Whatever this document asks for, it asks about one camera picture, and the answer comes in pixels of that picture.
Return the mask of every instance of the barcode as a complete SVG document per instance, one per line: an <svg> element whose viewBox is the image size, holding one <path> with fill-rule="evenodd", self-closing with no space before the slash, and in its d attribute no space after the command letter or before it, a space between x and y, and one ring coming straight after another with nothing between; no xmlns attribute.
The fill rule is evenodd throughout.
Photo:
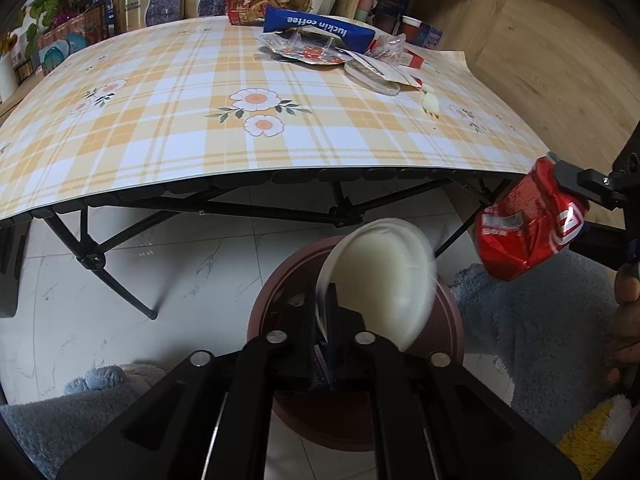
<svg viewBox="0 0 640 480"><path fill-rule="evenodd" d="M520 229L524 223L522 213L511 216L482 215L482 225L485 227L499 227L502 229Z"/></svg>

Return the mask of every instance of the brown trash can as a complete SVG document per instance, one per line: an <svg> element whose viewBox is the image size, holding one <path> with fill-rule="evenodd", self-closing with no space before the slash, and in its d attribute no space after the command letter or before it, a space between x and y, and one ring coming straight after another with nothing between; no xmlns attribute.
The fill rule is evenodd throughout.
<svg viewBox="0 0 640 480"><path fill-rule="evenodd" d="M309 244L273 271L255 300L247 329L248 340L274 329L279 318L275 300L303 294L308 282L315 283L322 264L342 238L335 236ZM462 319L449 287L440 280L431 316L407 352L418 356L446 352L462 363ZM367 394L321 392L300 397L276 393L273 411L289 429L320 446L342 451L374 449Z"/></svg>

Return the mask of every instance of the table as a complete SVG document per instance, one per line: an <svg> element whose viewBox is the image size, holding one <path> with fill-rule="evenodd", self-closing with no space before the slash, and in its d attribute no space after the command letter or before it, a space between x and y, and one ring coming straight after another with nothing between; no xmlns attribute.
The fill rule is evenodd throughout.
<svg viewBox="0 0 640 480"><path fill-rule="evenodd" d="M197 18L73 54L0 128L0 226L44 218L87 269L154 319L104 269L105 252L175 214L342 226L452 181L487 204L548 151L469 72L463 53L422 51L419 76L438 96L435 116L423 110L419 90L383 96L340 67L273 60L256 40L260 33L231 26L226 16ZM394 176L424 182L357 205L340 186ZM485 176L503 183L489 190ZM333 187L331 211L212 200L268 179L312 178ZM470 178L479 178L479 187ZM191 195L177 196L185 193ZM87 208L103 205L157 212L99 244L89 236ZM59 217L75 210L81 211L79 240Z"/></svg>

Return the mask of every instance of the human hand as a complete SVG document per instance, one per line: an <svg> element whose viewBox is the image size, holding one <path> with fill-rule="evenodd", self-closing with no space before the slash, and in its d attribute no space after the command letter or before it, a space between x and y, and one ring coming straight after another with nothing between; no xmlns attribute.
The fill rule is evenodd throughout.
<svg viewBox="0 0 640 480"><path fill-rule="evenodd" d="M614 293L619 307L611 322L609 384L620 382L625 367L640 363L640 281L634 277L631 264L618 269Z"/></svg>

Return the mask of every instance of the yellow fluffy fabric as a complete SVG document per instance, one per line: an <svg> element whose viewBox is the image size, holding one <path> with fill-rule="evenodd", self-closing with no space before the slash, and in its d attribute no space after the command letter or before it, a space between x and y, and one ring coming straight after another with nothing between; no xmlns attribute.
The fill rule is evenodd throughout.
<svg viewBox="0 0 640 480"><path fill-rule="evenodd" d="M582 480L591 480L616 450L615 443L600 436L612 408L611 400L603 402L581 418L558 444L578 467Z"/></svg>

